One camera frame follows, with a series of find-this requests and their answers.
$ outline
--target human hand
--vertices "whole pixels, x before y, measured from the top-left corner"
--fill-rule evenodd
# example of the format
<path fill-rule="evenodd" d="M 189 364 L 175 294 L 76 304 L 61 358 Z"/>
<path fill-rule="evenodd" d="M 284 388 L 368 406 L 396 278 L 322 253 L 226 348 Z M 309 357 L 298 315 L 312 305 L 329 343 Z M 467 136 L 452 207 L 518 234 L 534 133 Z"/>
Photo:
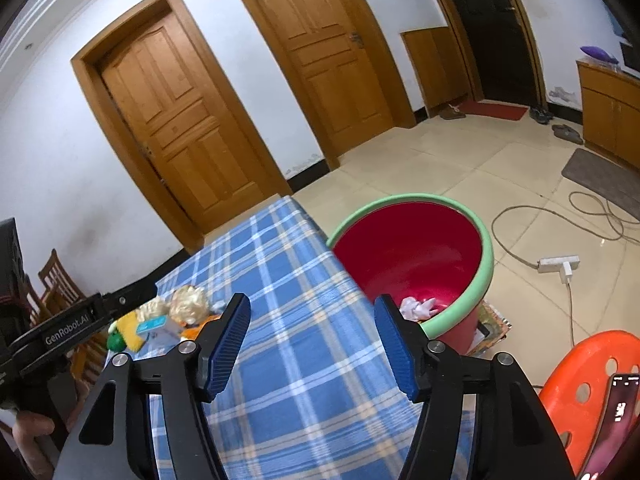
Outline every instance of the human hand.
<path fill-rule="evenodd" d="M 78 395 L 78 404 L 66 420 L 66 428 L 69 431 L 78 420 L 78 415 L 80 415 L 84 401 L 89 394 L 88 384 L 76 381 L 76 393 Z M 35 441 L 39 436 L 50 435 L 53 430 L 53 421 L 39 413 L 18 412 L 15 417 L 13 427 L 14 440 L 27 467 L 36 480 L 50 480 L 53 477 L 53 466 Z"/>

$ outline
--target blue plaid tablecloth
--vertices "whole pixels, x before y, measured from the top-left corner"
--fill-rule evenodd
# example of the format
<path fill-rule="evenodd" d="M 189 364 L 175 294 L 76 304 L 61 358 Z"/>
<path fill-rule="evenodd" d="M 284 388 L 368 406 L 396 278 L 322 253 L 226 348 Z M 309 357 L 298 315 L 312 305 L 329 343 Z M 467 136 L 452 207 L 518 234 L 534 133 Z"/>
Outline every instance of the blue plaid tablecloth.
<path fill-rule="evenodd" d="M 204 408 L 230 479 L 396 480 L 420 412 L 396 385 L 373 319 L 322 231 L 291 198 L 253 216 L 158 283 L 243 292 L 252 319 L 226 389 Z M 164 354 L 145 345 L 134 358 Z M 161 478 L 173 479 L 161 397 L 150 401 Z M 466 478 L 465 413 L 455 480 Z"/>

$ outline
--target plug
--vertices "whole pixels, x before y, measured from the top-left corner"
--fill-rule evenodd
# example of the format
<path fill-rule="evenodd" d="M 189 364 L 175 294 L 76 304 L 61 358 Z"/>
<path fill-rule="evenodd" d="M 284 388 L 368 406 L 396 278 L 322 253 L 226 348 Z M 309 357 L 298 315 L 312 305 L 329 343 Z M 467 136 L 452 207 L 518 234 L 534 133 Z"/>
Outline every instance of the plug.
<path fill-rule="evenodd" d="M 561 272 L 565 263 L 571 266 L 571 270 L 580 267 L 580 256 L 558 256 L 557 258 L 542 258 L 538 261 L 538 273 Z"/>
<path fill-rule="evenodd" d="M 560 267 L 560 281 L 564 285 L 568 285 L 573 276 L 574 270 L 572 269 L 571 264 L 569 262 L 563 262 L 562 267 Z"/>

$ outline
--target screw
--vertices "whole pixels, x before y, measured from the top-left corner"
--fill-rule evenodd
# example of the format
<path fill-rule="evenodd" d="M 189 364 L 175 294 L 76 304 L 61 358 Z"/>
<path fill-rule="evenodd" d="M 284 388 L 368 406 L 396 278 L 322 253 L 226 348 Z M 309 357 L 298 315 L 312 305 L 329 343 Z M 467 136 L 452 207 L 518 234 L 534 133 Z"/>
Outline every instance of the screw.
<path fill-rule="evenodd" d="M 126 354 L 118 354 L 116 355 L 116 357 L 113 358 L 113 361 L 111 361 L 113 363 L 114 366 L 122 366 L 124 363 L 126 363 L 129 360 L 129 356 Z"/>
<path fill-rule="evenodd" d="M 498 354 L 498 362 L 503 366 L 511 366 L 513 364 L 513 356 L 507 354 L 507 352 L 500 352 Z"/>
<path fill-rule="evenodd" d="M 434 354 L 442 354 L 447 346 L 442 341 L 429 341 L 427 348 Z"/>
<path fill-rule="evenodd" d="M 180 346 L 178 346 L 178 351 L 181 354 L 190 354 L 195 349 L 196 349 L 196 343 L 194 343 L 193 341 L 183 341 L 180 343 Z"/>

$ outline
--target orange plastic stool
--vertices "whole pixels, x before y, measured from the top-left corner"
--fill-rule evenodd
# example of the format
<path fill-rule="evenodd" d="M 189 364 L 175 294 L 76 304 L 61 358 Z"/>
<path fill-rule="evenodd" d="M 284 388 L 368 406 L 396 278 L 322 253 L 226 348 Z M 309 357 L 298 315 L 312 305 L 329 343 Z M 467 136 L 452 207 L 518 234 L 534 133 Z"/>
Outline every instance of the orange plastic stool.
<path fill-rule="evenodd" d="M 566 453 L 576 474 L 598 429 L 610 377 L 607 362 L 612 359 L 617 363 L 617 373 L 638 373 L 640 339 L 622 330 L 585 339 L 567 354 L 540 392 L 540 400 L 558 434 L 569 433 Z M 585 383 L 591 392 L 588 400 L 581 403 L 577 391 Z"/>

